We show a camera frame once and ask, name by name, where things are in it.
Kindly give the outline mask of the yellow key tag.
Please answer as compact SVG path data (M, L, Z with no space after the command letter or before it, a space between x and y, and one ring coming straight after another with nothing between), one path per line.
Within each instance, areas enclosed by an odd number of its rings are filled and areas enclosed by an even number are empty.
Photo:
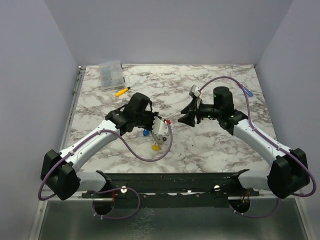
M152 145L151 148L154 151L160 151L161 150L161 147L159 145L156 145L156 144Z

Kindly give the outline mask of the red blue screwdriver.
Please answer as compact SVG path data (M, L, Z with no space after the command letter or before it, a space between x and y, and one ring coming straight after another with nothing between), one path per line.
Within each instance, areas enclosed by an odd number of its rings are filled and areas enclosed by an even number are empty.
M239 84L239 87L240 87L242 90L244 90L245 94L246 94L249 98L251 98L251 97L254 96L254 94L253 94L248 88L246 88L243 84Z

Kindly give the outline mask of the yellow black screwdriver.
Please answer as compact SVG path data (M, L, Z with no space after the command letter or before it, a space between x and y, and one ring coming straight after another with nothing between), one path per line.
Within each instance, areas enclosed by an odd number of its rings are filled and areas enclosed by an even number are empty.
M131 89L130 86L129 86L129 87L126 87L126 88L118 91L118 92L115 94L115 96L118 98L118 97L120 97L121 95L125 94L125 93L126 93L127 91L129 91L130 89Z

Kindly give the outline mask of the blue key tag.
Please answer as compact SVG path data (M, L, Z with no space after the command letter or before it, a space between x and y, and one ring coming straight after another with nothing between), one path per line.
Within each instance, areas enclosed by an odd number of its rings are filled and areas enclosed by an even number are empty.
M143 135L146 137L146 136L148 136L149 135L149 131L147 130L147 129L144 129L143 130Z

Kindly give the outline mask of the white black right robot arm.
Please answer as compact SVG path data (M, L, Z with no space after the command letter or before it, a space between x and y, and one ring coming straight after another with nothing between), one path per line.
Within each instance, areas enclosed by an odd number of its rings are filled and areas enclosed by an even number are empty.
M280 199L294 194L310 183L307 156L300 148L291 149L280 144L250 122L249 117L235 109L228 87L213 90L213 104L204 104L200 88L191 87L191 102L181 110L179 123L194 127L203 119L218 121L220 127L255 150L270 166L266 172L245 170L230 182L229 189L240 196L247 189L271 191Z

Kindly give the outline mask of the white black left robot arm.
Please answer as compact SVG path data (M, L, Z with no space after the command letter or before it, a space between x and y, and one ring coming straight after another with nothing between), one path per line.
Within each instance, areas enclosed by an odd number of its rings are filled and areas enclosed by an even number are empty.
M103 147L134 128L147 129L156 136L168 132L166 121L159 113L147 110L149 97L135 93L124 106L110 111L88 135L68 148L48 151L43 160L40 178L60 200L76 192L89 191L106 197L111 190L109 178L101 171L79 173L82 166Z

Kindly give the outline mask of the clear plastic parts box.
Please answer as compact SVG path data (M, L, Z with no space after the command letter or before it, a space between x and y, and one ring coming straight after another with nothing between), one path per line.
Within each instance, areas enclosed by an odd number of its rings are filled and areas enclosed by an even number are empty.
M99 65L101 88L110 90L125 85L122 63L119 60L107 61Z

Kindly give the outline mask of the aluminium extrusion frame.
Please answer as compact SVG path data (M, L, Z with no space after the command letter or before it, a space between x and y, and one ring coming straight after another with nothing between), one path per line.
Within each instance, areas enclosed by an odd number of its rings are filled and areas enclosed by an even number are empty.
M52 149L44 155L40 174L41 184L37 193L39 203L32 223L31 232L28 237L29 240L39 239L48 200L52 200L54 197L62 197L66 200L71 196L71 193L74 193L75 187L73 184L76 182L76 173L72 172L70 166L64 166L65 159L61 156L60 150L66 147L69 139L71 125L75 116L76 105L80 96L85 72L86 67L80 66L59 150Z

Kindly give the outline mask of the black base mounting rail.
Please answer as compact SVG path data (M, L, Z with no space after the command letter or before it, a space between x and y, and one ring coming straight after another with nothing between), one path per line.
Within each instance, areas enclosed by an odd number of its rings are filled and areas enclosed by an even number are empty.
M106 189L111 193L86 192L84 199L111 200L118 208L135 208L138 192L143 208L227 208L228 198L257 197L252 188L241 186L239 172L219 173L109 173Z

